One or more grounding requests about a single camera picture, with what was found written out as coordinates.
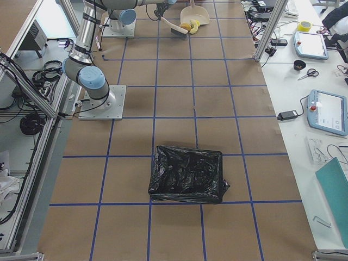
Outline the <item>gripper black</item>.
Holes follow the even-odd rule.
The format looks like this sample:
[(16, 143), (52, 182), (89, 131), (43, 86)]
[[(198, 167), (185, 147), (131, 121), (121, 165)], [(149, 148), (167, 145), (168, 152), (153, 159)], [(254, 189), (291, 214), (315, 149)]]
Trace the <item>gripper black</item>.
[(158, 3), (156, 4), (156, 9), (154, 10), (154, 14), (156, 17), (163, 17), (164, 12), (168, 10), (168, 4), (167, 3)]

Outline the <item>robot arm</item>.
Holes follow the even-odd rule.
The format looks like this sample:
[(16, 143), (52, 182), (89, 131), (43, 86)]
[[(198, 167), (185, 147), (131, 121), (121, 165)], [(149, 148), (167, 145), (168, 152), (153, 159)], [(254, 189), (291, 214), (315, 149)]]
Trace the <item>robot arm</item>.
[[(68, 78), (83, 87), (93, 100), (104, 100), (109, 96), (109, 87), (103, 72), (92, 66), (91, 51), (97, 28), (101, 24), (102, 15), (108, 10), (127, 10), (137, 6), (157, 4), (168, 9), (175, 1), (84, 1), (82, 22), (72, 53), (64, 60), (63, 72)], [(83, 79), (88, 72), (100, 74), (97, 83), (92, 84)]]
[[(171, 6), (170, 3), (156, 4), (156, 10), (154, 11), (155, 20), (160, 21), (164, 15), (164, 12)], [(109, 27), (114, 32), (122, 30), (127, 26), (130, 26), (136, 20), (136, 12), (134, 9), (120, 9), (120, 10), (108, 10), (109, 14)]]

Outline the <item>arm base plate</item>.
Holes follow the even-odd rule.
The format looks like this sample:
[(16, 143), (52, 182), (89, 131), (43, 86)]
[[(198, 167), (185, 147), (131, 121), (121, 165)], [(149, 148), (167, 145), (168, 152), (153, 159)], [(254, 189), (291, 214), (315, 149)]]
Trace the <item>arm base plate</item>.
[(104, 100), (93, 100), (86, 92), (85, 102), (81, 102), (80, 120), (122, 120), (127, 87), (125, 85), (111, 85), (109, 97)]
[(123, 24), (118, 20), (104, 19), (103, 37), (105, 38), (133, 38), (136, 20), (131, 24)]

